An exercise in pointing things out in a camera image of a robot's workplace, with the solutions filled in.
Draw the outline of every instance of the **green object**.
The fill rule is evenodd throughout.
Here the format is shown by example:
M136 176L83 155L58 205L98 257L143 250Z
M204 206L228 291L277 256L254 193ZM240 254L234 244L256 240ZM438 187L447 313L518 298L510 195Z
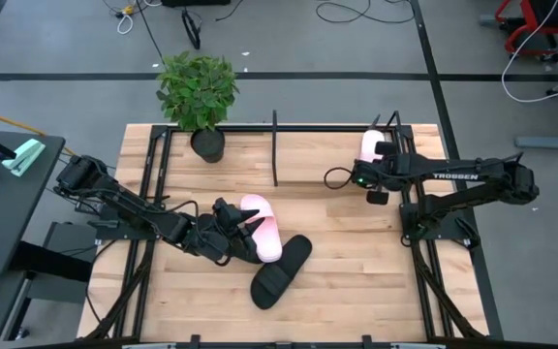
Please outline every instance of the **green object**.
M194 57L189 52L165 57L160 74L161 89L156 96L163 102L165 118L178 122L184 131L210 129L228 119L233 104L236 74L225 58Z
M38 159L38 156L45 150L45 145L36 141L29 140L15 150L14 160L4 160L1 164L11 170L15 176L22 176L27 169Z

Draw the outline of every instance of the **wooden table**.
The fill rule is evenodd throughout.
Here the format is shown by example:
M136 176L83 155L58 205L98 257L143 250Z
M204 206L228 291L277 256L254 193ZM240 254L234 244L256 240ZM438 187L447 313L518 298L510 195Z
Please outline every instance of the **wooden table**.
M445 158L436 125L412 126L418 153ZM134 192L140 190L151 127L128 125L124 136L115 177ZM278 187L271 174L270 133L227 134L225 157L218 164L204 163L184 135L171 141L167 207L194 199L202 212L210 212L218 197L238 204L244 194L261 194L272 204L281 239L306 235L313 252L281 300L259 310L249 294L259 266L232 260L220 268L159 242L142 341L189 341L194 333L204 342L355 342L363 334L375 341L425 340L411 251L399 240L400 195L391 194L387 206L374 206L365 202L363 189L349 185L333 191L322 183L326 170L352 166L360 133L278 133ZM157 149L158 157L162 147ZM157 173L148 193L154 193ZM338 174L332 180L343 178ZM453 190L447 181L427 181L425 189L438 194ZM101 316L119 295L129 243L117 242L94 267L89 296ZM449 296L476 329L487 333L469 252L451 241L438 241L437 247ZM442 334L431 292L430 302ZM125 334L131 331L135 303L133 297ZM96 325L86 305L78 335Z

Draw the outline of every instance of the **black flower pot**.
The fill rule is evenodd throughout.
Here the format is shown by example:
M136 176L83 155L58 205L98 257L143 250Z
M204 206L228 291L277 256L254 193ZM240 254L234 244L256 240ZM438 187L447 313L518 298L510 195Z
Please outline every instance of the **black flower pot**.
M223 159L225 135L219 129L197 130L191 135L191 147L205 162L219 162Z

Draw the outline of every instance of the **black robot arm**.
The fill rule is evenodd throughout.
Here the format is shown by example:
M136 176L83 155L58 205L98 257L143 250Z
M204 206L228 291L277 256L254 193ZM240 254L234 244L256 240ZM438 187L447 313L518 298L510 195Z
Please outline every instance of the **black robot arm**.
M425 180L462 180L481 182L443 197L424 195L419 199L413 221L435 228L448 213L495 201L525 205L540 194L533 171L520 165L519 155L505 159L433 160L415 153L397 154L380 143L382 160L374 163L355 160L352 182L367 189L389 191L409 189Z
M198 217L165 210L152 205L124 188L107 172L107 166L89 156L73 156L57 177L55 193L66 198L98 198L115 209L133 228L158 235L164 242L193 255L202 255L223 266L231 257L258 263L256 244L251 235L264 221L242 223L258 213L241 211L222 198L213 206L213 214Z

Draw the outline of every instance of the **cable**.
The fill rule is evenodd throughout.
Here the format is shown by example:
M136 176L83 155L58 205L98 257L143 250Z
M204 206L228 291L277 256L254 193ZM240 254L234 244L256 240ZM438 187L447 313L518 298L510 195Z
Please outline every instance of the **cable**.
M25 125L24 123L13 121L13 120L10 120L10 119L8 119L6 117L3 117L3 116L0 116L0 121L5 122L5 123L10 124L10 125L13 125L13 126L16 126L16 127L20 127L20 128L25 129L27 131L31 131L33 133L36 133L36 134L40 135L40 136L46 136L47 135L44 131L40 131L40 130L35 129L31 126ZM77 155L70 148L68 148L66 146L64 146L64 150L66 150L71 155Z
M222 16L220 18L214 18L214 21L221 21L223 19L228 19L229 17L231 17L233 15L234 12L236 12L236 10L238 9L238 6L240 6L240 4L242 4L243 0L238 1L238 3L236 4L236 6L234 6L234 8L232 9L232 11L227 15L227 16Z
M344 171L344 172L347 172L347 173L349 174L348 179L346 179L346 181L343 182L343 183L342 183L341 185L339 185L339 186L336 186L336 187L330 186L330 185L328 184L328 181L327 181L326 178L327 178L328 175L330 175L330 173L332 173L333 171ZM353 172L350 171L350 170L348 170L348 169L346 169L346 168L344 168L344 167L335 167L335 168L332 168L332 169L326 171L326 173L325 173L325 178L324 178L325 187L328 188L328 189L332 189L332 190L341 189L341 188L345 187L346 185L348 185L348 183L350 183L350 179L351 179L352 177L353 177Z
M415 18L415 8L413 7L413 3L411 3L410 0L385 0L385 2L390 3L390 4L398 4L398 3L406 2L406 3L408 3L408 4L411 6L411 11L412 11L413 15L410 16L410 18L402 19L402 20L386 20L386 19L380 19L380 18L375 18L375 17L373 17L373 16L369 16L369 15L367 14L367 12L368 12L369 9L372 7L372 0L367 0L367 8L366 8L365 11L363 11L363 12L358 11L358 10L355 10L355 9L349 7L349 6L346 6L346 5L341 5L341 4L337 4L337 3L334 3L334 2L327 1L327 2L324 2L324 3L322 3L322 4L320 4L320 5L318 5L318 6L316 7L316 15L317 15L321 20L327 21L327 22L329 22L329 23L350 23L350 22L353 22L353 21L355 21L355 20L357 20L357 19L359 19L359 18L361 18L361 17L365 17L365 18L367 18L367 19L370 19L370 20L373 20L373 21L377 21L377 22L379 22L379 23L385 23L385 24L401 24L401 23L409 22L409 21L411 21L411 20L413 20L413 19ZM339 8L339 9L343 9L343 10L347 10L347 11L350 11L350 12L353 12L353 13L356 14L356 16L353 17L353 18L342 19L342 20L328 19L327 17L324 17L324 16L322 16L322 15L320 14L320 9L321 9L322 7L329 7L329 6L330 6L330 7Z
M159 57L161 57L161 62L165 65L165 60L163 59L163 53L161 49L156 44L156 40L154 40L154 35L152 35L152 31L150 30L150 26L147 25L147 20L145 19L145 15L143 14L143 9L141 8L140 0L135 0L137 2L137 7L139 7L139 12L141 13L141 18L143 18L143 23L145 24L145 29L147 29L147 33L150 35L150 39L152 39L152 44L156 48L156 51L159 52Z
M122 30L122 23L124 23L124 21L128 19L131 22L131 25L128 27L128 29L126 30ZM120 19L120 22L117 23L117 32L118 34L122 34L122 35L126 35L128 34L131 30L133 30L133 18L128 16L128 15L124 15L122 14L122 19Z
M524 42L522 44L520 44L518 49L513 53L513 56L510 59L510 63L508 63L508 66L505 67L505 70L503 71L503 74L501 75L501 83L503 84L503 88L505 89L505 93L507 93L507 95L510 96L510 98L512 98L516 102L519 102L519 103L536 103L536 102L541 102L541 101L548 100L550 98L558 97L558 92L557 92L557 93L551 94L549 96L536 98L536 99L529 99L529 100L519 99L519 98L513 96L510 93L510 91L508 90L508 87L505 85L505 75L508 73L508 70L512 66L512 63L515 60L515 57L520 53L522 48L524 48L524 46L529 42L529 40L531 40L531 38L533 38L533 36L535 34L537 34L540 31L540 29L542 29L542 27L548 22L548 19L550 18L550 16L552 16L552 14L554 13L554 10L557 8L557 4L558 4L558 0L555 0L554 5L552 5L552 9L550 9L550 12L548 13L548 15L546 15L546 17L543 19L542 24L540 24L540 26L538 26L538 28L533 33L531 33L531 35L529 35L524 40Z
M152 4L151 2L148 2L147 0L143 0L143 3L145 3L145 5L149 6L149 7L157 7L157 6L161 6L163 5L162 2L159 1L158 4Z
M96 261L98 260L98 257L100 257L101 254L103 254L103 252L105 252L108 248L110 248L116 241L117 240L112 240L110 243L105 245L105 247L103 249L98 251L98 253L96 254L96 257L94 257L94 261L92 262L92 264L96 264ZM85 287L85 299L87 300L87 304L89 304L89 308L92 311L92 314L94 314L94 317L96 318L96 321L98 321L98 323L100 324L102 319L101 319L100 316L98 316L98 312L96 312L96 308L94 308L94 304L92 303L92 300L90 300L90 298L89 298L89 282L87 283L87 287Z

